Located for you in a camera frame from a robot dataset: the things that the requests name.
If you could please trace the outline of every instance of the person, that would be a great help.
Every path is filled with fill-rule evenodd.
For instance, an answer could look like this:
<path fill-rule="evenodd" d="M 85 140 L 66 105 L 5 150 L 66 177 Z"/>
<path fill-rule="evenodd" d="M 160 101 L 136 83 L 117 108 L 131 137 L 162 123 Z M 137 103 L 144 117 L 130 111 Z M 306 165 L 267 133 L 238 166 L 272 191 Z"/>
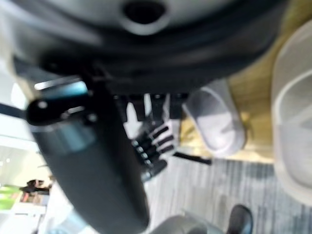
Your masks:
<path fill-rule="evenodd" d="M 24 193 L 28 193 L 28 194 L 38 192 L 39 194 L 48 195 L 50 193 L 49 188 L 40 188 L 39 187 L 39 186 L 42 186 L 43 183 L 44 183 L 43 180 L 37 180 L 37 179 L 29 180 L 27 182 L 27 186 L 20 187 L 20 190 L 23 191 Z"/>

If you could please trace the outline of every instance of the green sign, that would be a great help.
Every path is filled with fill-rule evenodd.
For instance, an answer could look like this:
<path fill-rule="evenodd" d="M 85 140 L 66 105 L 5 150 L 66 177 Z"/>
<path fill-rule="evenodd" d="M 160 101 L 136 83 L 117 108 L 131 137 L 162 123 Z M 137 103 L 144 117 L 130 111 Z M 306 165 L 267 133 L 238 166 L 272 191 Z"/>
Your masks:
<path fill-rule="evenodd" d="M 19 187 L 9 185 L 0 187 L 0 210 L 10 210 L 19 194 Z"/>

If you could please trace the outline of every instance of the round hole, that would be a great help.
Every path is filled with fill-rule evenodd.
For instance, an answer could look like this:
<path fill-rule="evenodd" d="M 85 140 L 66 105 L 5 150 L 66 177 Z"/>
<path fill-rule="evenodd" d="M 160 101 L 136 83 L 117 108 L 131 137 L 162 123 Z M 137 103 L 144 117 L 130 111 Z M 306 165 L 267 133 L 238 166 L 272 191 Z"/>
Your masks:
<path fill-rule="evenodd" d="M 166 12 L 166 8 L 159 2 L 133 1 L 124 7 L 125 16 L 139 24 L 151 24 L 158 21 Z"/>

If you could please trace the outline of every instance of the black shoe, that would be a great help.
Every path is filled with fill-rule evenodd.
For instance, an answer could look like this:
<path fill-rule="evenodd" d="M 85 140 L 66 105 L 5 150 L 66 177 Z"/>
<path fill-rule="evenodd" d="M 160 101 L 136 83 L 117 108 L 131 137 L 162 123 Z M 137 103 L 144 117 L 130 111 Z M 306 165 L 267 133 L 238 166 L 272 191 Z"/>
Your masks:
<path fill-rule="evenodd" d="M 227 234 L 252 234 L 253 215 L 251 211 L 243 206 L 236 205 L 232 209 Z"/>

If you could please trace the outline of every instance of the gray carpet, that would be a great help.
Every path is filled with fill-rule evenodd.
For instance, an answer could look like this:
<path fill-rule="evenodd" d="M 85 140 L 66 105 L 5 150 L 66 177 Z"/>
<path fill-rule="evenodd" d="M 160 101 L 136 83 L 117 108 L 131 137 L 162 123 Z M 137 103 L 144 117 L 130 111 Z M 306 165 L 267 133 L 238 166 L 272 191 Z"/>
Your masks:
<path fill-rule="evenodd" d="M 146 233 L 183 210 L 226 230 L 237 203 L 251 209 L 254 234 L 312 233 L 312 208 L 283 191 L 272 165 L 218 159 L 209 167 L 170 157 L 168 168 L 145 188 L 151 209 Z"/>

